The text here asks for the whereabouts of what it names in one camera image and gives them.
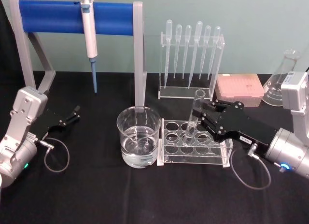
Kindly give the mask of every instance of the erlenmeyer flask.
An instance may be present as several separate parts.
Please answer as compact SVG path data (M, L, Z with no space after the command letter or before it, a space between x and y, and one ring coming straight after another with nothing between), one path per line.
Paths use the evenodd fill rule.
M284 57L280 66L263 86L265 93L262 100L265 103L276 107L282 106L282 82L287 74L290 71L293 71L297 60L300 58L300 52L292 49L285 50L283 54Z

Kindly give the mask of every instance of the micropipette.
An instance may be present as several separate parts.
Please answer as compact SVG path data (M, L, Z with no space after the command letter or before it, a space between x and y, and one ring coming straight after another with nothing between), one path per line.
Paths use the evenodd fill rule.
M187 25L187 27L185 27L185 35L184 35L185 47L184 47L184 54L183 54L183 77L184 77L185 64L187 62L190 38L191 38L191 26Z
M211 27L207 25L205 27L205 32L204 32L204 46L203 46L203 51L202 51L201 64L199 67L199 79L201 79L201 74L203 71L204 61L205 61L205 56L206 56L206 50L208 47L208 41L209 41L210 36L211 36Z
M194 48L193 48L193 55L192 55L192 63L191 63L191 70L190 70L190 76L189 76L189 85L188 88L190 88L190 84L193 77L193 71L195 66L195 60L197 58L197 46L199 39L201 37L203 23L201 21L197 22L197 26L195 27L195 34L194 34Z
M221 28L219 26L217 26L216 29L214 30L214 34L213 34L213 47L212 47L212 51L211 51L211 59L210 59L210 62L209 62L209 69L208 69L207 80L209 79L209 76L211 74L211 68L212 68L212 64L213 64L214 54L215 54L216 48L217 48L217 43L218 43L219 36L220 36L220 31L221 31Z
M81 2L83 27L86 40L87 56L91 63L93 88L97 93L96 57L98 55L93 0Z
M166 56L165 56L165 73L164 73L164 88L166 87L166 82L168 80L168 73L169 73L169 49L170 49L170 41L172 39L172 28L173 22L172 20L167 20L166 22Z
M175 78L176 69L177 69L178 52L179 52L180 39L182 37L182 29L183 27L181 25L177 25L176 35L175 35L176 47L175 47L175 57L174 57L174 78Z

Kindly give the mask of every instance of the blue indicator light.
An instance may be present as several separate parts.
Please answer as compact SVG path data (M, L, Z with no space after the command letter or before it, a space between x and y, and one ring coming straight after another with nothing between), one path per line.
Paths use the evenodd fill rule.
M287 164L284 164L284 163L280 164L280 166L282 168L285 168L285 169L290 169L290 166L288 166Z

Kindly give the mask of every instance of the gray cable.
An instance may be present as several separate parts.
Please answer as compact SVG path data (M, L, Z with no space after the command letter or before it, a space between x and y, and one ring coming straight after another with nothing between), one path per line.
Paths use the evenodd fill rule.
M46 158L47 158L47 155L49 154L49 150L47 150L47 152L46 152L46 154L45 154L45 156L44 156L44 164L45 164L45 166L46 166L46 168L47 168L48 170L50 170L51 172L63 172L64 170L67 169L67 167L69 166L69 163L70 163L70 153L69 153L68 147L67 147L63 142L61 142L61 141L58 140L58 139L51 138L51 137L47 137L47 138L45 138L45 139L46 139L46 140L54 140L54 141L57 141L57 142L61 143L61 144L64 146L64 148L67 150L67 153L68 153L67 165L65 165L65 167L64 167L63 169L61 169L61 170L53 170L53 169L51 169L50 167L48 167L48 165L47 165L47 163L46 163Z
M235 176L240 180L240 182L241 182L242 184L244 184L246 187L248 187L248 188L250 188L250 189L254 189L254 190L263 190L263 189L268 188L268 187L270 186L270 184L271 184L271 175L270 175L270 173L269 173L268 168L266 167L266 165L264 164L264 162L263 162L260 158L257 158L257 160L262 164L262 166L264 167L264 169L265 169L265 171L266 171L266 173L267 173L267 175L268 175L268 184L265 185L265 186L263 186L263 187L253 187L253 186L251 186L251 185L248 185L246 182L244 182L244 181L240 178L240 176L236 173L236 171L235 171L235 169L234 169L234 166L233 166L233 155L234 155L234 153L235 153L236 151L237 151L237 150L234 150L234 151L232 152L232 155L231 155L231 168L232 168L232 170L233 170Z

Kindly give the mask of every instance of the glass test tube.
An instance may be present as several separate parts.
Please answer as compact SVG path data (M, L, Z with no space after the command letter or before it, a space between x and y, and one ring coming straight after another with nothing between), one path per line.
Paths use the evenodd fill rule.
M206 93L204 90L197 90L195 92L195 96L193 99L193 104L192 104L192 109L190 112L190 118L188 121L188 126L185 132L185 136L183 139L183 144L186 145L191 145L194 142L194 131L196 129L197 126L197 122L198 122L198 117L195 117L194 115L192 115L192 111L193 108L197 108L197 109L201 109L202 108L202 103L204 100L204 97L206 96Z

